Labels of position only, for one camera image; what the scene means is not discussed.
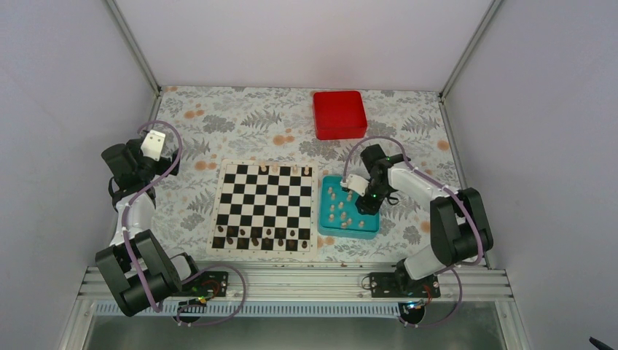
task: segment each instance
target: black square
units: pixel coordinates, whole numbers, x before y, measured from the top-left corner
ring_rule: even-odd
[[[311,230],[308,228],[300,228],[298,230],[298,239],[309,239],[311,237]]]
[[[251,226],[251,215],[241,215],[240,226]]]
[[[266,195],[266,204],[269,206],[276,206],[277,196],[276,195]]]
[[[264,217],[264,226],[267,228],[275,227],[275,217]]]
[[[311,187],[309,187],[309,186],[301,186],[300,187],[300,195],[311,195]]]
[[[221,194],[221,203],[230,204],[232,203],[232,193],[222,193]]]
[[[227,225],[227,221],[230,218],[229,215],[217,215],[216,216],[216,224],[217,225]]]
[[[286,239],[286,229],[285,228],[276,228],[275,229],[275,239]]]
[[[237,174],[247,174],[248,170],[249,170],[249,166],[236,166]]]
[[[213,248],[215,249],[225,248],[225,238],[223,237],[213,238]]]
[[[277,216],[278,217],[286,217],[287,215],[288,215],[287,206],[277,206]]]
[[[254,206],[253,215],[264,215],[264,209],[266,209],[266,206]]]
[[[300,196],[298,195],[291,195],[288,198],[288,205],[289,206],[299,206],[300,205]]]
[[[247,175],[247,184],[256,184],[257,175]]]
[[[288,218],[288,228],[298,228],[298,218],[297,217]]]
[[[298,241],[288,239],[286,241],[286,252],[296,252],[298,250]]]
[[[279,176],[268,175],[268,184],[279,184]]]
[[[242,204],[232,204],[230,207],[230,214],[240,215],[240,212],[243,210]]]
[[[253,204],[255,203],[255,195],[244,195],[243,196],[243,204]]]
[[[236,249],[249,249],[249,238],[239,238]]]
[[[236,175],[234,174],[225,174],[225,176],[223,176],[223,182],[226,184],[233,184],[235,180]]]
[[[238,226],[228,226],[225,231],[226,237],[238,237]]]
[[[278,194],[279,195],[289,195],[289,187],[288,186],[279,186]]]
[[[251,238],[261,238],[262,237],[262,227],[252,227],[251,228]]]
[[[275,241],[270,238],[262,239],[262,250],[273,250],[273,243]]]
[[[311,207],[301,206],[300,207],[300,217],[311,217]]]
[[[267,184],[258,184],[255,187],[255,194],[256,195],[265,195],[267,187],[268,187]]]
[[[245,193],[245,185],[244,184],[235,184],[233,193]]]

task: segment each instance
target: chessboard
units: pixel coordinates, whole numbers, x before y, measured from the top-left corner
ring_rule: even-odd
[[[209,254],[316,256],[318,174],[312,164],[223,160],[215,198]]]

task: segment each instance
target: robotic arm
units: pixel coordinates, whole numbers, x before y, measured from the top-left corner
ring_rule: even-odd
[[[384,200],[396,203],[391,194],[401,191],[414,198],[430,213],[431,245],[411,257],[396,264],[395,279],[399,291],[407,294],[434,273],[447,266],[477,255],[476,238],[470,222],[455,201],[441,188],[436,187],[410,169],[397,164],[404,161],[403,155],[387,157],[378,144],[361,152],[361,159],[369,172],[369,180],[357,175],[349,175],[342,186],[359,194],[356,208],[361,214],[377,214]],[[493,247],[493,237],[489,228],[485,208],[478,191],[473,188],[455,192],[474,220],[479,231],[482,250]]]

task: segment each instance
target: orange flower pattern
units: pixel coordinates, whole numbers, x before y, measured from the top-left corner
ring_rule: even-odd
[[[350,148],[358,141],[315,138],[313,90],[170,86],[164,91],[157,118],[178,128],[184,149],[179,175],[169,176],[157,187],[152,229],[164,248],[184,250],[196,260],[208,259],[206,233],[221,160],[311,160],[322,175],[341,174]],[[368,90],[361,95],[368,136],[400,140],[427,174],[458,186],[436,93]],[[171,132],[158,130],[168,135],[164,153],[169,156],[176,140]],[[399,153],[387,141],[378,143],[387,154]],[[358,152],[351,160],[350,171],[366,175]],[[412,198],[397,196],[399,204],[382,208],[376,238],[318,236],[314,261],[393,262],[428,245],[429,213]]]

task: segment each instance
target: metal bracket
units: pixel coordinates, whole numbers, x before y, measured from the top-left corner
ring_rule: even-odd
[[[219,291],[215,297],[225,298],[229,276],[224,271],[208,271],[183,286],[182,291],[174,294],[174,297],[205,297],[213,294],[214,287],[219,284]]]
[[[403,293],[395,279],[395,273],[391,272],[372,272],[369,274],[369,285],[371,287],[371,298],[428,298],[427,291],[423,286],[430,289],[431,297],[440,296],[438,278],[435,275],[426,277],[427,282],[419,284],[417,289],[408,293]]]

